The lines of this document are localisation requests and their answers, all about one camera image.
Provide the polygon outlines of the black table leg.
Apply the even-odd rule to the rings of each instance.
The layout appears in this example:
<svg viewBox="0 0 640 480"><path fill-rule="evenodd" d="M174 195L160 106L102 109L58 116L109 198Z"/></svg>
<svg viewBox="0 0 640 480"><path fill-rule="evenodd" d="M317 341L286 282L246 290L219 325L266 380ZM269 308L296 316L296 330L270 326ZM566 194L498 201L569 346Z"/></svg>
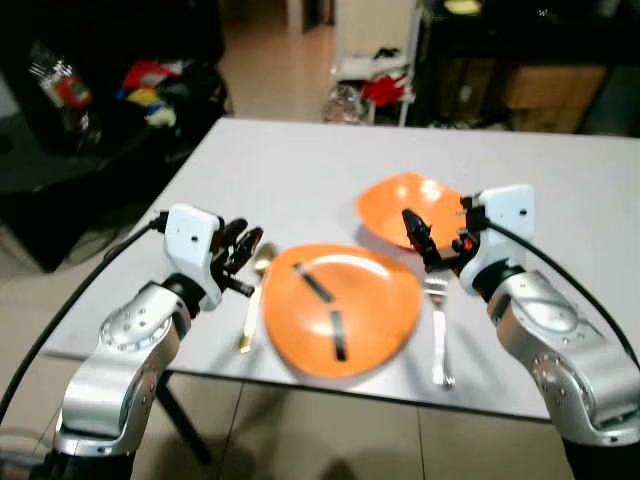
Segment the black table leg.
<svg viewBox="0 0 640 480"><path fill-rule="evenodd" d="M169 371L165 371L160 375L159 380L157 380L156 401L159 402L161 410L172 421L179 438L187 445L196 461L201 465L210 465L212 452L209 445L201 438L195 425L189 419L188 413L180 406L178 399L175 398L172 388L169 387L170 378L172 378L172 372Z"/></svg>

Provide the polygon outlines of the dark shelf cabinet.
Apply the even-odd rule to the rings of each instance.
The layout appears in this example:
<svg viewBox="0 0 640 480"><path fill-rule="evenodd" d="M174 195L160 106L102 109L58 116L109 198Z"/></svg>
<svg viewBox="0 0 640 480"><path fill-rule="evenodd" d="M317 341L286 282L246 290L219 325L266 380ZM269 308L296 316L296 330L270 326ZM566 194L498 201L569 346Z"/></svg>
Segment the dark shelf cabinet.
<svg viewBox="0 0 640 480"><path fill-rule="evenodd" d="M452 15L443 0L424 0L408 124L527 132L500 105L512 70L593 64L607 73L572 134L640 136L639 0L483 1L479 15Z"/></svg>

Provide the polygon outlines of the clear plastic bag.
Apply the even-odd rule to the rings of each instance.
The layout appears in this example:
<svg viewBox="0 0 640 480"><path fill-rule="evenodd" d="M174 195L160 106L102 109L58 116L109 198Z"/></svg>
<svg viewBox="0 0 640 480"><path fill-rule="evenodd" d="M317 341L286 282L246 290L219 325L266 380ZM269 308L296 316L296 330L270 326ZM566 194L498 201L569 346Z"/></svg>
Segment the clear plastic bag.
<svg viewBox="0 0 640 480"><path fill-rule="evenodd" d="M362 125L369 119L364 93L352 84L334 84L321 109L324 123Z"/></svg>

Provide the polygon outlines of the silver fork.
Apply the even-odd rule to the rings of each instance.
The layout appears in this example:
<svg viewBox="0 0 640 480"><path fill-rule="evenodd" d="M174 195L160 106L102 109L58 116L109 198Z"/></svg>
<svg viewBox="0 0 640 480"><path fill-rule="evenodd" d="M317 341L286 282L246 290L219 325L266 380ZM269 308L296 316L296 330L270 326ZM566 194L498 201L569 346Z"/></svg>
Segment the silver fork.
<svg viewBox="0 0 640 480"><path fill-rule="evenodd" d="M431 305L431 383L444 390L454 388L454 379L448 360L448 301L449 282L442 276L428 275L422 280L422 291Z"/></svg>

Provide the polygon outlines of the black storage cabinet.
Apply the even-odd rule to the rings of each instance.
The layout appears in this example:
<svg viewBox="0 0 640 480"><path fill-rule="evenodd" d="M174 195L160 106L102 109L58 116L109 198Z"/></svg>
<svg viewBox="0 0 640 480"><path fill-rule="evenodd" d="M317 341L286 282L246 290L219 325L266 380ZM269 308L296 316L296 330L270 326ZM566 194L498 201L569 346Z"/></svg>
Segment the black storage cabinet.
<svg viewBox="0 0 640 480"><path fill-rule="evenodd" d="M59 268L96 221L147 204L227 115L218 68L227 51L221 0L0 0L0 225L38 269ZM102 138L73 150L58 114L28 73L41 42L60 52L91 88ZM146 123L120 82L134 61L186 64L155 90L177 128Z"/></svg>

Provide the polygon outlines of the orange bowl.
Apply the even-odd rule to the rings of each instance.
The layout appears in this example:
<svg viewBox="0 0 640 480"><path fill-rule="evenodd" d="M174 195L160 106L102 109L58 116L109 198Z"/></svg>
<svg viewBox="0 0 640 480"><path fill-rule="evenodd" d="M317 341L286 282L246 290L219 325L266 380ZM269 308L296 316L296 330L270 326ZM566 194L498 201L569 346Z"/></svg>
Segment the orange bowl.
<svg viewBox="0 0 640 480"><path fill-rule="evenodd" d="M465 228L462 195L439 180L417 173L401 173L379 180L356 198L361 223L376 238L411 250L413 247L402 219L403 210L420 215L431 229L440 250L448 250L458 230Z"/></svg>

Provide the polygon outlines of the red toy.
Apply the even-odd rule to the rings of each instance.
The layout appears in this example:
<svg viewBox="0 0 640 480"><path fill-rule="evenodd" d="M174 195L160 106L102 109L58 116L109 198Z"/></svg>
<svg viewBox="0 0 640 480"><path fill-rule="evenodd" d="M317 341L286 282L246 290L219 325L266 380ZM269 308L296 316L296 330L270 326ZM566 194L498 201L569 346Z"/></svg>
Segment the red toy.
<svg viewBox="0 0 640 480"><path fill-rule="evenodd" d="M183 73L186 64L180 60L152 61L137 60L125 72L120 90L131 91L138 88L154 88L157 84Z"/></svg>

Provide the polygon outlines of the yellow toy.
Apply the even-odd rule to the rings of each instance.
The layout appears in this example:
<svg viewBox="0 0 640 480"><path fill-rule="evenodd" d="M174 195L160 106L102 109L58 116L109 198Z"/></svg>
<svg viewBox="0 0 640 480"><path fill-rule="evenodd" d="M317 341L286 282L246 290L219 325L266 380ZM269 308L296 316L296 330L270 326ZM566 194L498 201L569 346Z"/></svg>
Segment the yellow toy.
<svg viewBox="0 0 640 480"><path fill-rule="evenodd" d="M125 93L123 99L141 106L141 108L159 108L159 106L163 105L163 99L161 99L155 88L136 88L136 90Z"/></svg>

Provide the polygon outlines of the orange plate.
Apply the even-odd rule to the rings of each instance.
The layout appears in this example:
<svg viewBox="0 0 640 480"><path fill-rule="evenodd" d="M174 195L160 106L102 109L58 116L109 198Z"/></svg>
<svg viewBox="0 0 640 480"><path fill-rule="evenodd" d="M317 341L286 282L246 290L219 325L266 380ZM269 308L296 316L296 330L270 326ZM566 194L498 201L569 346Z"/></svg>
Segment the orange plate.
<svg viewBox="0 0 640 480"><path fill-rule="evenodd" d="M324 303L294 273L301 262L335 297ZM275 257L261 296L262 324L285 364L316 378L355 378L407 346L422 308L406 266L352 244L298 244ZM348 360L334 356L329 312L342 311Z"/></svg>

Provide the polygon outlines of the red cloth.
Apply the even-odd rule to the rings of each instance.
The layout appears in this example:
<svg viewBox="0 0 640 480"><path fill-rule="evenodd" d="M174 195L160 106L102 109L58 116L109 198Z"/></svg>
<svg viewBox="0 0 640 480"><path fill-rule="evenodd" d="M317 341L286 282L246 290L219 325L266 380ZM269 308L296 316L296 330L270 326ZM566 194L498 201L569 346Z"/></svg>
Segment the red cloth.
<svg viewBox="0 0 640 480"><path fill-rule="evenodd" d="M401 102L410 91L407 74L384 74L374 79L366 79L361 86L361 95L375 108L384 108L394 102Z"/></svg>

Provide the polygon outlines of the yellow flat item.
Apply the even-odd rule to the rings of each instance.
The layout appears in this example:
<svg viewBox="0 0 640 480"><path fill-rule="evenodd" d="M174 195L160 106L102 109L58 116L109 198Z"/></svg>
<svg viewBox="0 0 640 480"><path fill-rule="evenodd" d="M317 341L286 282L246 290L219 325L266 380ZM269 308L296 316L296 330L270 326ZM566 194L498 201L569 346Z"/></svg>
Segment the yellow flat item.
<svg viewBox="0 0 640 480"><path fill-rule="evenodd" d="M483 12L483 0L443 0L445 10L458 17L476 17Z"/></svg>

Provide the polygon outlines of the white shelf unit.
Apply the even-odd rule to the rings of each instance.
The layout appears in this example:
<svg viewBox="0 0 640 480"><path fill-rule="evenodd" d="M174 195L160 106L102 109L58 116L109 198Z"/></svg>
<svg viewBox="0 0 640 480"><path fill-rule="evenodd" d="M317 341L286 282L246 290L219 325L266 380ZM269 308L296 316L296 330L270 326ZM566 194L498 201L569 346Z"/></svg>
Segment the white shelf unit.
<svg viewBox="0 0 640 480"><path fill-rule="evenodd" d="M396 124L408 124L416 100L419 41L424 0L335 0L332 81L352 84L390 74L404 88L393 102Z"/></svg>

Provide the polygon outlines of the clear bottle with red label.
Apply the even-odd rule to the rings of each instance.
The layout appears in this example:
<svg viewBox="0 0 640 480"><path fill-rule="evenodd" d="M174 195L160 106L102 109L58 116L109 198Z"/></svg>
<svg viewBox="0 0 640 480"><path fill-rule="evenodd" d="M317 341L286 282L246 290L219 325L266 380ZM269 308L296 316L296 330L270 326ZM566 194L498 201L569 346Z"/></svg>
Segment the clear bottle with red label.
<svg viewBox="0 0 640 480"><path fill-rule="evenodd" d="M54 106L61 127L73 150L90 151L99 146L102 129L91 109L91 88L78 70L60 52L36 42L29 49L28 73Z"/></svg>

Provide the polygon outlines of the yellow-green toy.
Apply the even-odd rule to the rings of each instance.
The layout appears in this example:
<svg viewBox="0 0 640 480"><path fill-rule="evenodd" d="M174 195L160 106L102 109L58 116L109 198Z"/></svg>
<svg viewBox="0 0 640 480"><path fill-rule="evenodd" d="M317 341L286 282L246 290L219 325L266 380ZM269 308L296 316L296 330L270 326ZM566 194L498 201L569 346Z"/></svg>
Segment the yellow-green toy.
<svg viewBox="0 0 640 480"><path fill-rule="evenodd" d="M148 105L145 118L146 123L154 128L177 128L177 110L168 105Z"/></svg>

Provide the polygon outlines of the brown cardboard box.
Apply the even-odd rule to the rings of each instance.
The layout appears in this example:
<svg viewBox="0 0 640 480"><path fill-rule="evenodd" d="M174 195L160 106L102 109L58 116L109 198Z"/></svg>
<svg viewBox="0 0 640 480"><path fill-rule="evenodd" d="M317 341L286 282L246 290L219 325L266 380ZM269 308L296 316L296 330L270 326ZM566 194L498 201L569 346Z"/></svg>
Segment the brown cardboard box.
<svg viewBox="0 0 640 480"><path fill-rule="evenodd" d="M509 74L500 105L516 114L518 131L577 132L607 68L593 64L530 64Z"/></svg>

